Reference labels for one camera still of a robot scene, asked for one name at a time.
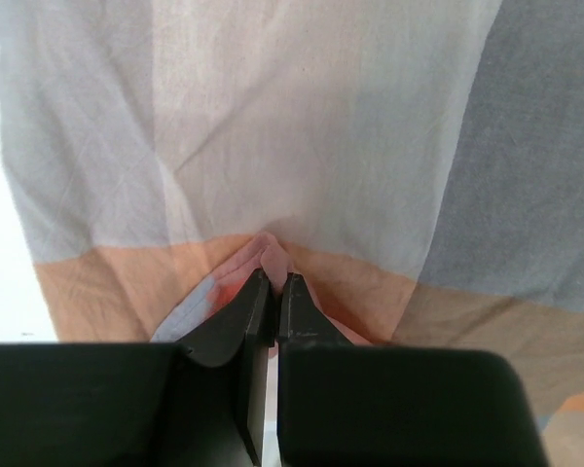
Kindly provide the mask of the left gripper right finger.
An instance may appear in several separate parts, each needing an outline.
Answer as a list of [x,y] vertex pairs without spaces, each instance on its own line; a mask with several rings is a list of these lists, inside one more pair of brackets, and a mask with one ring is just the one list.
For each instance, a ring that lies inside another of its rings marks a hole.
[[277,438],[285,466],[545,466],[525,389],[481,350],[356,345],[286,280]]

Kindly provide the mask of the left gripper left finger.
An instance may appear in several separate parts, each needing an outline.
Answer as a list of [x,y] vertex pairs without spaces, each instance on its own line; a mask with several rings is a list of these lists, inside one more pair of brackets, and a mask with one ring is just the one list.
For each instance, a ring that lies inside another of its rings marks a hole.
[[0,344],[0,466],[257,466],[274,297],[255,270],[180,339]]

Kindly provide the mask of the checkered orange blue cloth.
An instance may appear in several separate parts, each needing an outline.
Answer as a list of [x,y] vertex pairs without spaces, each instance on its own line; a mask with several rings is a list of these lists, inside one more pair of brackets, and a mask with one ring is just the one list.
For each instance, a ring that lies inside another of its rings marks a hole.
[[0,1],[0,132],[61,341],[295,271],[356,342],[507,358],[584,466],[584,1]]

